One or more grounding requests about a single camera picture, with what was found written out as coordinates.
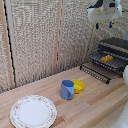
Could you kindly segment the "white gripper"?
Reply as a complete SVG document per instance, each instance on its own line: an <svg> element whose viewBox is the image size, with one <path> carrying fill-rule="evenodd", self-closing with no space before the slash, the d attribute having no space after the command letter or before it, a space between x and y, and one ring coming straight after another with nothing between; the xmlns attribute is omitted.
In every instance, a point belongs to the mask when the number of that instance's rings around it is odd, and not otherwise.
<svg viewBox="0 0 128 128"><path fill-rule="evenodd" d="M117 7L111 7L106 11L102 11L100 8L89 8L87 10L87 18L91 22L105 21L117 19L122 16L122 6L118 5ZM109 28L113 27L113 23L109 23ZM99 23L96 23L96 29L99 28Z"/></svg>

